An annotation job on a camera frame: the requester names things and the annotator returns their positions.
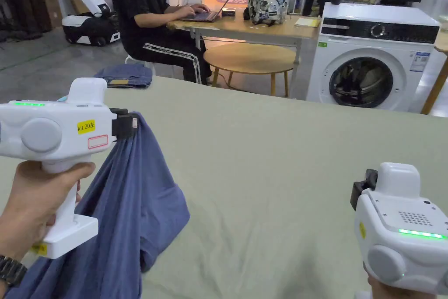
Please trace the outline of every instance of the hand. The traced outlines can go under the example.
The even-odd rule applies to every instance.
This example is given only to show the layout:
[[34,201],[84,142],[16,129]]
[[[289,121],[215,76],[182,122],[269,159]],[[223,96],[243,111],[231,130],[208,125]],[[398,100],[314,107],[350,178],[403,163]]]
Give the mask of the hand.
[[79,179],[95,170],[93,163],[77,164],[66,172],[42,171],[40,162],[23,162],[16,169],[10,198],[0,216],[0,255],[21,260],[54,224],[54,214]]
[[368,274],[373,299],[436,299],[435,295],[385,285]]
[[194,9],[196,13],[210,12],[210,8],[204,4],[194,4],[191,5],[191,8]]
[[187,17],[189,15],[194,15],[195,14],[194,9],[192,9],[190,6],[181,7],[179,9],[179,11],[176,11],[174,13],[178,17],[178,19],[182,19],[182,18],[185,18],[185,17]]

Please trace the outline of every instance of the patterned backpack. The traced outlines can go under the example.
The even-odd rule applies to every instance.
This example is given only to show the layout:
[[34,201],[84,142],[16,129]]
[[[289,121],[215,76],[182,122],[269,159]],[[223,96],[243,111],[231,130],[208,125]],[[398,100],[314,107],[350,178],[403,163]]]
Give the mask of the patterned backpack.
[[256,25],[283,23],[287,14],[286,0],[249,0],[249,16]]

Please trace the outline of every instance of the blue fabric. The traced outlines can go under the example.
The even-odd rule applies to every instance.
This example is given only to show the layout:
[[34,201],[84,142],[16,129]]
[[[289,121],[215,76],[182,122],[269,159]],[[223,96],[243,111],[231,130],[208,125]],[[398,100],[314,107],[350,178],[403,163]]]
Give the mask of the blue fabric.
[[154,264],[189,220],[149,126],[119,141],[76,212],[98,219],[98,236],[70,253],[39,258],[7,299],[137,299],[141,273]]
[[[152,70],[143,64],[120,64],[102,69],[94,77],[104,78],[109,88],[146,89],[152,82]],[[112,80],[128,80],[126,84],[114,84]]]

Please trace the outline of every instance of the white robot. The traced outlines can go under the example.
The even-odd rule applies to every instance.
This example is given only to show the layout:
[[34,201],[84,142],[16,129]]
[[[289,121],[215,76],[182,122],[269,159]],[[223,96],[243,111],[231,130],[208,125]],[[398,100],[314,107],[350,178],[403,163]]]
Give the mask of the white robot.
[[[369,274],[393,287],[448,295],[448,218],[420,197],[411,165],[382,163],[354,183],[355,233]],[[358,292],[355,299],[369,299]]]
[[[133,136],[138,116],[105,106],[106,88],[102,78],[78,78],[64,102],[0,104],[0,155],[42,162],[45,171],[58,173]],[[97,219],[74,213],[76,187],[58,209],[55,225],[34,247],[39,255],[58,258],[98,234]]]
[[90,13],[69,15],[62,20],[69,43],[105,46],[119,40],[118,21],[104,0],[82,0]]

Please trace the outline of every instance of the laptop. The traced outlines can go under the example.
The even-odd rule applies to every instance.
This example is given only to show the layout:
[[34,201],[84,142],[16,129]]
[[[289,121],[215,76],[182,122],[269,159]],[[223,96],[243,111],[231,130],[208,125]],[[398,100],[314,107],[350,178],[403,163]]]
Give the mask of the laptop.
[[189,15],[185,18],[182,18],[182,21],[197,21],[197,22],[213,22],[214,19],[220,15],[221,11],[225,7],[225,5],[228,3],[229,0],[227,0],[224,5],[221,7],[221,9],[218,12],[203,12],[198,13],[196,15]]

